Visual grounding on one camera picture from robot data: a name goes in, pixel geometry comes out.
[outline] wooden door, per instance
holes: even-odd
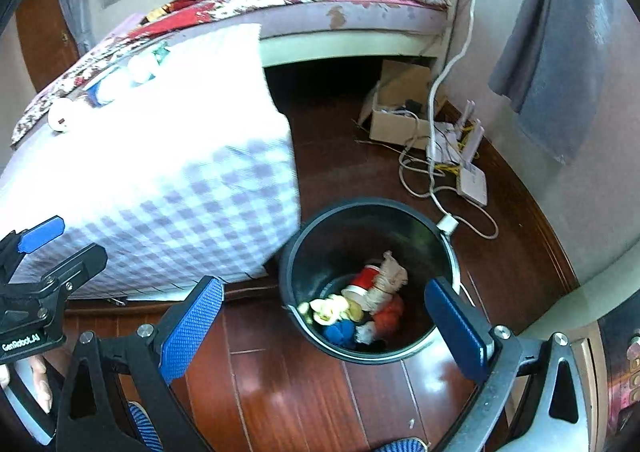
[[[15,11],[22,56],[40,92],[78,60],[58,0],[22,0]]]

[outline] wooden floor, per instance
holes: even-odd
[[[401,187],[396,153],[354,141],[362,133],[352,119],[374,76],[358,74],[347,86],[344,75],[356,68],[349,64],[268,72],[274,101],[292,127],[303,218],[345,197],[382,196],[437,220],[430,201],[414,199]],[[370,64],[374,75],[377,62]],[[357,68],[364,73],[367,65]],[[327,84],[319,90],[318,82]],[[570,267],[550,251],[553,237],[535,208],[518,199],[522,184],[513,174],[488,172],[494,157],[480,152],[488,210],[500,236],[485,241],[460,226],[452,244],[479,309],[491,323],[519,332],[571,289]],[[410,179],[418,190],[428,187],[421,175]],[[455,195],[443,194],[442,200],[490,231],[482,215]],[[66,333],[70,340],[86,329],[99,336],[127,334],[158,317],[72,316]],[[124,382],[134,398],[134,388]],[[461,376],[442,341],[384,366],[330,358],[300,336],[276,297],[268,297],[226,304],[185,378],[172,387],[218,452],[364,452],[407,436],[435,445],[474,385]],[[495,450],[505,427],[501,420],[487,450]]]

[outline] bed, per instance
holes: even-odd
[[[162,147],[163,141],[150,135],[149,147],[156,148],[170,159],[173,167],[167,170],[161,165],[149,165],[155,174],[151,171],[143,173],[145,179],[137,176],[131,166],[125,165],[122,172],[117,169],[110,152],[121,159],[126,156],[118,147],[117,137],[106,135],[104,126],[112,125],[113,131],[118,122],[126,124],[129,137],[135,138],[138,136],[136,129],[149,134],[149,124],[155,125],[159,131],[168,129],[169,136],[173,122],[169,111],[164,112],[164,121],[157,121],[154,116],[159,114],[157,110],[144,112],[142,108],[132,113],[134,99],[144,102],[143,93],[153,92],[155,87],[162,86],[162,79],[157,79],[155,84],[154,81],[145,84],[142,88],[146,87],[146,90],[136,90],[127,99],[128,109],[120,103],[101,108],[96,113],[99,120],[92,121],[94,130],[91,137],[87,134],[72,136],[71,133],[53,135],[48,127],[43,126],[53,99],[75,99],[89,81],[114,65],[126,64],[127,60],[150,46],[163,43],[172,53],[179,53],[187,46],[198,46],[202,39],[224,38],[228,36],[227,32],[236,32],[237,35],[238,29],[251,29],[255,25],[260,25],[255,31],[259,36],[258,67],[318,58],[402,55],[428,57],[432,71],[438,73],[446,60],[457,4],[457,0],[222,2],[223,6],[220,0],[204,0],[150,23],[146,30],[143,27],[131,30],[126,36],[121,32],[108,36],[40,93],[28,107],[14,130],[13,142],[17,153],[0,177],[0,191],[3,192],[0,229],[27,228],[41,222],[45,214],[64,214],[56,211],[55,201],[49,202],[47,208],[31,209],[28,215],[16,214],[20,193],[33,197],[33,187],[43,187],[46,183],[41,176],[33,174],[38,169],[37,165],[33,167],[34,160],[39,162],[38,172],[45,172],[54,186],[69,186],[69,177],[73,173],[62,172],[65,178],[62,179],[54,171],[43,171],[50,154],[71,159],[74,151],[86,151],[87,147],[92,147],[102,164],[115,167],[116,170],[108,172],[111,181],[130,182],[132,190],[137,187],[136,181],[143,185],[128,195],[115,192],[117,188],[113,188],[114,192],[102,191],[95,198],[91,198],[90,188],[81,187],[84,194],[75,196],[75,206],[59,198],[60,204],[65,205],[68,211],[68,231],[60,240],[25,259],[16,273],[18,281],[35,280],[56,260],[93,240],[104,243],[111,257],[111,268],[76,292],[76,298],[180,299],[204,274],[216,275],[226,282],[260,275],[264,272],[261,265],[296,231],[300,223],[288,124],[275,111],[270,99],[264,97],[267,89],[264,76],[262,91],[258,92],[262,93],[263,107],[255,112],[258,121],[252,123],[253,130],[243,129],[237,117],[219,112],[222,116],[218,120],[228,122],[225,130],[236,136],[225,143],[218,141],[199,145],[197,153],[167,153],[167,149]],[[237,56],[233,55],[238,68],[242,68],[244,63]],[[228,80],[236,83],[236,89],[241,87],[232,74]],[[274,135],[267,135],[266,130],[259,129],[260,125],[272,125],[270,130]],[[174,143],[176,147],[180,145],[177,141]],[[127,147],[140,153],[137,157],[141,158],[141,164],[145,158],[147,162],[158,159],[148,149],[136,149],[135,144]],[[81,161],[89,165],[86,158]],[[241,169],[242,176],[234,168]],[[90,175],[95,180],[99,178],[95,172]],[[236,185],[230,185],[233,176],[238,179]],[[71,181],[80,184],[78,178]],[[234,189],[233,194],[229,194],[229,187]],[[111,200],[110,194],[115,195],[120,203]],[[229,202],[228,198],[233,195],[242,200]],[[49,196],[52,195],[44,192],[41,195]],[[187,214],[184,213],[185,204],[189,206]],[[229,219],[236,220],[241,230],[231,226]],[[229,251],[234,254],[233,258],[226,255]]]

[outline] trash can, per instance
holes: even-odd
[[[280,258],[280,295],[300,332],[328,355],[358,364],[386,364],[415,355],[431,342],[434,323],[424,307],[424,287],[445,277],[460,291],[460,268],[449,242],[449,217],[438,225],[414,209],[382,198],[358,198],[316,215],[291,238]],[[387,341],[348,350],[333,345],[298,313],[302,302],[339,294],[364,265],[391,250],[409,282],[399,330]]]

